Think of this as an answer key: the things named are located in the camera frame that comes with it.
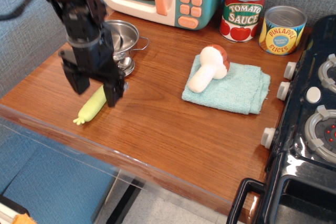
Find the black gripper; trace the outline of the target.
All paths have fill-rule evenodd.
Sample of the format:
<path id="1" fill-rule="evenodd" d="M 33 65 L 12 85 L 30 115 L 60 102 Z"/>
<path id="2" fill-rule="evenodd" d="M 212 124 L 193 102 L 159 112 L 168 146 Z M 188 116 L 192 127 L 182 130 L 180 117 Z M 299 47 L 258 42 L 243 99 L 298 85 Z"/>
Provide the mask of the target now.
<path id="1" fill-rule="evenodd" d="M 111 31 L 102 26 L 67 26 L 67 42 L 70 50 L 59 52 L 63 70 L 71 87 L 77 94 L 83 94 L 90 86 L 89 79 L 103 84 L 108 107 L 115 107 L 123 97 L 124 74 L 113 62 L 113 40 Z"/>

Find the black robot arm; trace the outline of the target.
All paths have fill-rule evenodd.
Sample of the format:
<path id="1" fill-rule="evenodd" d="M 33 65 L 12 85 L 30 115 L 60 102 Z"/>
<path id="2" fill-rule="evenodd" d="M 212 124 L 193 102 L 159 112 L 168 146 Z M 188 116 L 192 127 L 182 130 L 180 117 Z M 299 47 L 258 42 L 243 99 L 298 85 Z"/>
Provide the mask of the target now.
<path id="1" fill-rule="evenodd" d="M 83 94 L 94 79 L 103 84 L 109 107 L 124 93 L 124 73 L 113 61 L 111 29 L 105 22 L 106 6 L 101 0 L 46 0 L 51 3 L 67 32 L 72 47 L 60 51 L 62 67 L 73 90 Z"/>

